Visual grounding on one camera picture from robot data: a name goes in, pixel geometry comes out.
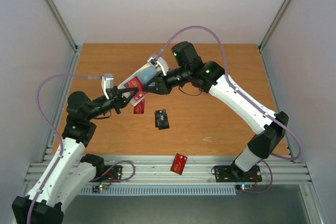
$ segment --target orange wooden surface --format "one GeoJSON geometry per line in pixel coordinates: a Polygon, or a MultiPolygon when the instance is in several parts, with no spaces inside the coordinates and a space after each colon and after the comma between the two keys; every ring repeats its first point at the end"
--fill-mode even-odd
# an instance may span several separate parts
{"type": "MultiPolygon", "coordinates": [[[[214,60],[223,65],[218,45],[195,44],[203,61],[214,60]]],[[[161,44],[84,44],[76,74],[100,76],[112,73],[114,84],[129,77],[161,49],[161,44]]],[[[263,105],[275,110],[257,45],[224,45],[229,73],[233,79],[263,105]]],[[[177,67],[170,47],[163,54],[170,68],[177,67]]],[[[89,98],[103,95],[100,80],[74,79],[70,92],[81,90],[89,98]]],[[[184,91],[195,94],[196,88],[186,85],[184,91]]],[[[62,117],[60,132],[65,126],[62,117]]],[[[148,94],[145,113],[133,114],[129,104],[117,115],[94,120],[96,132],[86,149],[92,154],[129,155],[238,155],[254,133],[229,107],[210,94],[190,97],[174,88],[169,95],[148,94]],[[166,109],[170,129],[154,126],[154,111],[166,109]]],[[[281,141],[276,153],[286,155],[281,141]]]]}

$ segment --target white enclosure wall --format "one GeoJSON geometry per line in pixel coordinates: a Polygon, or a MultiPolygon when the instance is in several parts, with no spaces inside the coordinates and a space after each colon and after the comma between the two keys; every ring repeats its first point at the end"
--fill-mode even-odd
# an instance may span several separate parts
{"type": "MultiPolygon", "coordinates": [[[[213,29],[225,43],[259,44],[283,0],[54,0],[77,44],[166,42],[185,26],[213,29]]],[[[203,31],[178,40],[214,43],[203,31]]]]}
{"type": "MultiPolygon", "coordinates": [[[[0,7],[0,222],[9,223],[28,165],[45,144],[36,89],[49,75],[66,72],[73,52],[44,0],[0,0],[0,7]]],[[[41,93],[48,117],[61,83],[52,81],[41,93]]]]}
{"type": "Polygon", "coordinates": [[[335,223],[336,2],[293,0],[264,49],[280,109],[304,145],[328,223],[335,223]]]}

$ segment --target robotic arm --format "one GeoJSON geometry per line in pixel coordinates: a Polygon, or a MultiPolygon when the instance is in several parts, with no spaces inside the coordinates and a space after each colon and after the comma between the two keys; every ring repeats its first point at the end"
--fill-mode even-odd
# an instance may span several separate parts
{"type": "MultiPolygon", "coordinates": [[[[285,131],[265,114],[260,113],[237,91],[249,97],[257,107],[284,125],[288,123],[287,114],[275,113],[264,107],[228,76],[235,87],[233,89],[226,79],[225,70],[213,61],[203,63],[191,43],[181,42],[172,48],[172,52],[179,68],[169,70],[165,61],[150,58],[148,62],[155,66],[158,73],[143,86],[142,90],[161,95],[169,94],[173,87],[190,82],[193,86],[223,101],[243,118],[255,132],[255,136],[233,161],[229,171],[237,182],[243,181],[246,173],[260,159],[265,159],[271,154],[285,131]]],[[[60,224],[65,210],[78,191],[87,182],[103,174],[103,158],[87,154],[81,159],[72,175],[67,177],[73,163],[85,150],[95,132],[96,125],[90,120],[112,109],[115,109],[117,114],[121,113],[120,109],[127,106],[138,92],[138,88],[113,87],[111,74],[105,74],[101,79],[103,96],[93,101],[81,91],[69,96],[67,124],[62,134],[63,150],[61,146],[58,147],[42,177],[26,197],[16,197],[14,200],[12,209],[18,224],[27,222],[32,203],[34,207],[29,216],[32,224],[60,224]],[[130,93],[127,98],[124,96],[126,93],[130,93]]]]}
{"type": "Polygon", "coordinates": [[[285,131],[267,118],[265,114],[272,116],[286,126],[288,123],[287,114],[285,112],[275,113],[264,107],[228,76],[235,89],[230,87],[225,77],[225,70],[213,61],[203,63],[191,43],[184,41],[175,45],[172,47],[172,53],[179,68],[166,73],[159,72],[142,90],[155,94],[169,94],[173,87],[183,86],[190,82],[193,86],[223,101],[244,119],[256,135],[231,165],[230,172],[237,181],[241,181],[244,174],[260,159],[269,157],[285,134],[285,131]],[[265,111],[265,114],[260,113],[238,94],[237,90],[250,98],[255,105],[265,111]]]}

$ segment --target white cylindrical object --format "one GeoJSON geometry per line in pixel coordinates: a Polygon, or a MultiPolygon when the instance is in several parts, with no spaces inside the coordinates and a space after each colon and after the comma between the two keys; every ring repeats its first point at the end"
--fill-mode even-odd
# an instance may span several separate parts
{"type": "MultiPolygon", "coordinates": [[[[134,80],[135,77],[141,82],[141,85],[144,86],[147,84],[158,72],[162,71],[163,74],[166,74],[169,67],[167,62],[160,58],[158,60],[157,66],[152,65],[150,62],[147,62],[145,65],[143,65],[141,68],[139,68],[136,72],[134,72],[131,76],[129,76],[126,80],[124,80],[119,86],[118,89],[124,89],[128,88],[127,86],[133,87],[131,85],[132,80],[134,80]]],[[[123,94],[126,98],[130,96],[130,93],[124,93],[123,94]]],[[[130,103],[132,103],[133,106],[137,105],[145,96],[147,93],[141,92],[140,96],[136,96],[136,99],[133,98],[130,103]]]]}
{"type": "MultiPolygon", "coordinates": [[[[49,176],[42,192],[37,197],[36,202],[46,201],[46,205],[54,207],[57,203],[57,196],[59,189],[62,187],[66,177],[69,174],[70,169],[72,168],[74,162],[85,150],[83,143],[77,143],[75,139],[66,137],[63,139],[63,148],[64,152],[62,158],[59,160],[57,166],[53,170],[52,174],[49,176]]],[[[56,162],[57,157],[60,153],[60,146],[57,148],[57,151],[50,161],[47,169],[42,174],[38,182],[33,186],[33,188],[27,193],[29,199],[33,199],[36,195],[36,191],[39,190],[41,182],[47,177],[47,174],[51,170],[52,166],[56,162]]]]}
{"type": "Polygon", "coordinates": [[[242,153],[236,158],[235,164],[239,169],[248,172],[252,166],[259,162],[261,158],[254,155],[248,147],[246,147],[242,153]]]}

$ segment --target red card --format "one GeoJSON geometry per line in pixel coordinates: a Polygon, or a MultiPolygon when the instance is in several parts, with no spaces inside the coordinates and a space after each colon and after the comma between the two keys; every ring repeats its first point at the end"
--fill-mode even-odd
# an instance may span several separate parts
{"type": "Polygon", "coordinates": [[[139,89],[139,91],[133,97],[133,99],[135,99],[136,101],[140,100],[141,98],[144,97],[144,95],[147,94],[147,92],[142,91],[143,85],[142,85],[142,83],[141,83],[141,81],[139,80],[138,77],[132,78],[131,80],[129,80],[128,82],[126,82],[124,84],[124,86],[125,86],[125,88],[135,88],[135,87],[137,87],[139,89]]]}
{"type": "Polygon", "coordinates": [[[177,155],[175,156],[172,168],[170,168],[170,170],[172,172],[182,175],[185,163],[187,163],[187,159],[188,158],[186,156],[183,156],[177,153],[177,155]]]}
{"type": "Polygon", "coordinates": [[[136,106],[134,106],[133,114],[145,113],[145,99],[141,100],[136,106]]]}

